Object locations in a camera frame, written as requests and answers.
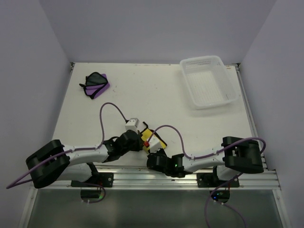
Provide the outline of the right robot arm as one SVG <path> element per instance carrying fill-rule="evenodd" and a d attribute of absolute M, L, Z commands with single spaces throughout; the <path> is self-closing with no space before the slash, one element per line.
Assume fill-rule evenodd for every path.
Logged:
<path fill-rule="evenodd" d="M 185 154 L 168 157 L 164 149 L 159 149 L 148 155 L 147 168 L 169 177 L 184 178 L 198 170 L 212 167 L 211 180 L 220 187 L 242 173 L 263 173 L 261 154 L 265 148 L 265 140 L 259 137 L 242 139 L 227 136 L 223 138 L 220 147 L 212 148 L 210 154 L 201 158 Z"/>

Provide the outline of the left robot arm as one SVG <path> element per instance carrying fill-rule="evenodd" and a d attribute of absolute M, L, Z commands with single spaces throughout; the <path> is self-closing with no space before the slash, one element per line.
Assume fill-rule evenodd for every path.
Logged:
<path fill-rule="evenodd" d="M 41 189 L 55 181 L 78 181 L 87 186 L 98 183 L 94 163 L 113 162 L 126 153 L 143 149 L 141 136 L 128 130 L 103 142 L 101 147 L 72 147 L 52 140 L 26 159 L 34 187 Z"/>

